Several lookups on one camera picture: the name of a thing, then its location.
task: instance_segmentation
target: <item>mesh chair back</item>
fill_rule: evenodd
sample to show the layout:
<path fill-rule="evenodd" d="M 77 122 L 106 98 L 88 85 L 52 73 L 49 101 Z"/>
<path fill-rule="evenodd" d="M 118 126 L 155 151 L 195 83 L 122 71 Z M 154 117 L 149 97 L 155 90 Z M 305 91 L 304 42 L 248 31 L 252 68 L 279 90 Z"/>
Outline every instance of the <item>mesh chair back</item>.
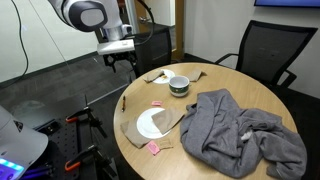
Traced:
<path fill-rule="evenodd" d="M 141 43 L 148 36 L 149 32 L 136 34 L 134 42 Z M 137 77 L 155 68 L 170 64 L 171 51 L 172 47 L 169 28 L 154 31 L 153 36 L 149 41 L 135 47 L 137 56 Z"/>
<path fill-rule="evenodd" d="M 242 38 L 236 69 L 276 85 L 308 44 L 317 28 L 250 21 Z"/>

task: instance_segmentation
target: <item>gray cloth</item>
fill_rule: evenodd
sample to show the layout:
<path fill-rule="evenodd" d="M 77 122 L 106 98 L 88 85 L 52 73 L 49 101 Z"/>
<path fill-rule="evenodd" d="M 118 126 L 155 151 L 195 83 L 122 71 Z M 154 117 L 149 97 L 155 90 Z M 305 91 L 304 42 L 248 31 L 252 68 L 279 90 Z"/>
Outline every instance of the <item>gray cloth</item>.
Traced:
<path fill-rule="evenodd" d="M 199 93 L 181 121 L 184 149 L 216 170 L 241 178 L 256 169 L 262 157 L 272 162 L 267 174 L 301 179 L 307 153 L 301 137 L 284 127 L 281 117 L 260 109 L 241 109 L 229 91 Z M 247 139 L 241 137 L 252 132 Z"/>

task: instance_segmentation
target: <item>floor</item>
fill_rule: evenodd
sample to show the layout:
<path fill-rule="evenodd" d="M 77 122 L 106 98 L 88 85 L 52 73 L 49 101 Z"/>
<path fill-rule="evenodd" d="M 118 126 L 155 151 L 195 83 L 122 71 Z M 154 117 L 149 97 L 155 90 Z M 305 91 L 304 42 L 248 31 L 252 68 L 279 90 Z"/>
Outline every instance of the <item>floor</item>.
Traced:
<path fill-rule="evenodd" d="M 206 63 L 207 61 L 186 54 L 183 62 Z M 18 115 L 71 96 L 85 94 L 88 102 L 91 102 L 90 107 L 94 110 L 94 115 L 104 122 L 103 128 L 107 131 L 108 140 L 102 141 L 101 135 L 96 130 L 94 130 L 94 135 L 104 147 L 103 152 L 109 157 L 114 157 L 120 179 L 141 179 L 121 156 L 113 135 L 115 105 L 128 83 L 128 77 L 133 76 L 132 73 L 129 73 L 131 70 L 129 62 L 120 61 L 115 66 L 116 73 L 112 68 L 104 66 L 100 56 L 65 64 L 62 67 L 29 77 L 9 88 L 0 89 L 0 104 L 13 115 Z M 272 91 L 291 112 L 306 145 L 308 164 L 306 174 L 302 179 L 319 179 L 320 100 L 290 89 L 273 88 Z"/>

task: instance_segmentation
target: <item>white paper plate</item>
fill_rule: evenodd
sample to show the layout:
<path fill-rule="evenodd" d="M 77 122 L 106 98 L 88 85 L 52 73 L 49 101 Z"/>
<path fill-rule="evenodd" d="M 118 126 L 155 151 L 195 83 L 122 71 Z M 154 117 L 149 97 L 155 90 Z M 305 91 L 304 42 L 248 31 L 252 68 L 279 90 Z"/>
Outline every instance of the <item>white paper plate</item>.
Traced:
<path fill-rule="evenodd" d="M 137 120 L 137 129 L 139 133 L 149 139 L 158 139 L 161 137 L 164 137 L 167 135 L 168 132 L 165 134 L 161 134 L 160 130 L 157 128 L 157 126 L 153 123 L 153 120 L 151 118 L 152 115 L 163 111 L 163 108 L 151 108 L 146 111 L 144 111 Z"/>
<path fill-rule="evenodd" d="M 169 69 L 161 69 L 161 70 L 164 71 L 164 75 L 166 75 L 167 77 L 166 78 L 158 77 L 153 82 L 157 84 L 169 83 L 170 79 L 175 76 L 174 72 Z"/>

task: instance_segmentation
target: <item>round table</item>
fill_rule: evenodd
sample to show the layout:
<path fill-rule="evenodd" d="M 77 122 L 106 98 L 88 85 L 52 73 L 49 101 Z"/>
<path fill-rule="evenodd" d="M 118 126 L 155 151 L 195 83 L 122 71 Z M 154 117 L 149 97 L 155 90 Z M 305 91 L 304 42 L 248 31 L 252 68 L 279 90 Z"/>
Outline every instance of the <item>round table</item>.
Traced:
<path fill-rule="evenodd" d="M 175 107 L 183 112 L 186 105 L 196 103 L 199 92 L 226 88 L 240 108 L 260 108 L 282 117 L 282 123 L 297 132 L 294 121 L 284 104 L 269 89 L 253 78 L 238 71 L 213 64 L 179 63 L 161 67 L 172 70 L 176 75 L 187 75 L 199 68 L 206 76 L 191 82 L 189 93 L 182 98 L 170 94 L 168 84 L 146 83 L 141 76 L 123 92 L 114 113 L 114 133 L 117 144 L 130 166 L 144 179 L 231 179 L 205 163 L 189 155 L 180 142 L 180 123 L 165 136 L 173 148 L 165 149 L 153 156 L 147 147 L 136 148 L 122 133 L 120 125 L 138 118 L 145 110 L 152 108 L 152 101 L 162 101 L 162 108 Z M 122 109 L 122 97 L 126 96 L 126 110 Z M 257 169 L 243 179 L 272 179 L 266 175 L 268 162 L 261 160 Z"/>

